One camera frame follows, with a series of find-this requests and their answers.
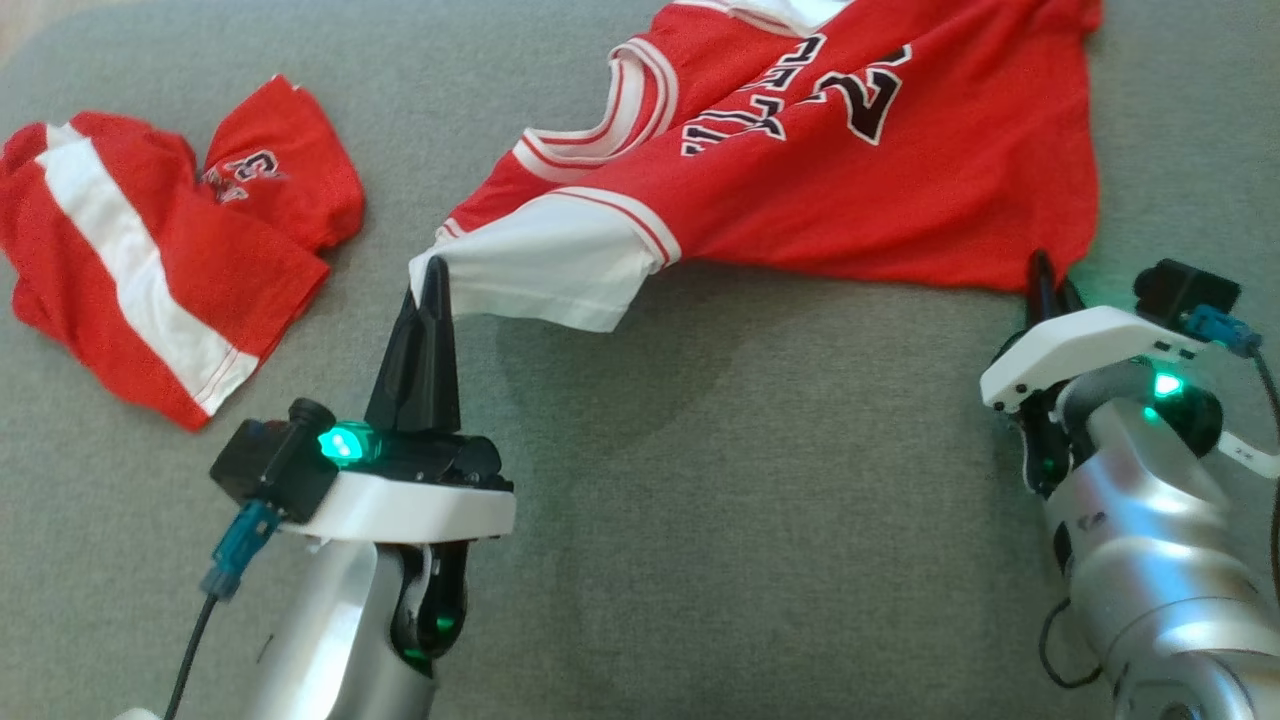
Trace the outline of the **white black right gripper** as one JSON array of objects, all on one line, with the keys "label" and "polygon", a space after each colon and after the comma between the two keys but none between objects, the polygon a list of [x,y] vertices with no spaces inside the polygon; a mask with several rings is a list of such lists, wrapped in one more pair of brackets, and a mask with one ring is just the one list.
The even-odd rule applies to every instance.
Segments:
[{"label": "white black right gripper", "polygon": [[1207,347],[1117,307],[1087,309],[1071,279],[1062,279],[1057,296],[1046,250],[1028,263],[1027,325],[980,375],[980,397],[1021,432],[1023,478],[1039,497],[1091,454],[1085,424],[1096,410],[1116,398],[1155,406],[1164,366]]}]

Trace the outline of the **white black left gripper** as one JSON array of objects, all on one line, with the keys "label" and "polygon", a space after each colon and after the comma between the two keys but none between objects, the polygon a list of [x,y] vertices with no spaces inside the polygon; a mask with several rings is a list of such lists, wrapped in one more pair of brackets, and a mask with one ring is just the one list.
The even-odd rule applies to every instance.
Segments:
[{"label": "white black left gripper", "polygon": [[[422,370],[430,360],[428,400]],[[285,524],[289,533],[425,546],[515,529],[515,487],[500,474],[497,446],[483,436],[442,434],[461,427],[451,273],[443,258],[433,258],[404,292],[364,420],[370,427],[340,421],[320,436],[337,475],[307,521]]]}]

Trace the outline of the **red shorts with white stripe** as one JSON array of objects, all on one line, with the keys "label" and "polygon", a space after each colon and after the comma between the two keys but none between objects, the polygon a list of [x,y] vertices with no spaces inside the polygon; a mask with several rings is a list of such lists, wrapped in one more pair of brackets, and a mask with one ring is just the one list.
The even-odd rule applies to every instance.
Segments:
[{"label": "red shorts with white stripe", "polygon": [[12,310],[119,400],[204,428],[270,356],[362,228],[365,192],[315,96],[284,76],[207,156],[146,120],[81,111],[0,151]]}]

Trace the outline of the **red basketball jersey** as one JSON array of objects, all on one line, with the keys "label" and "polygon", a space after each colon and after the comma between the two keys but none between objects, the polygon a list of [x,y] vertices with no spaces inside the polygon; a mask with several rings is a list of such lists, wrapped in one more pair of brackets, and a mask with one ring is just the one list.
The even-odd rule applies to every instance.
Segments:
[{"label": "red basketball jersey", "polygon": [[408,264],[458,315],[613,331],[718,263],[1018,292],[1097,227],[1102,0],[669,0],[614,46],[600,122],[525,129]]}]

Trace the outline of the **grey sofa seat cushion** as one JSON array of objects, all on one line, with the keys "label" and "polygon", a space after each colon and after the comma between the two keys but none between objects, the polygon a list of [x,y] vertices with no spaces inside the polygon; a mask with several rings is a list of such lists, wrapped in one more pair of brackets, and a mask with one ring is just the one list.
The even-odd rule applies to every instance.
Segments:
[{"label": "grey sofa seat cushion", "polygon": [[[161,712],[234,516],[209,466],[300,397],[364,414],[406,264],[527,126],[594,126],[660,0],[163,0],[83,12],[0,69],[0,142],[82,110],[202,152],[275,73],[364,179],[364,233],[188,434],[9,307],[0,258],[0,720]],[[457,325],[463,428],[515,483],[474,547],[431,720],[1105,720],[1037,659],[1061,597],[1018,433],[978,379],[1002,293],[684,263],[611,334]]]}]

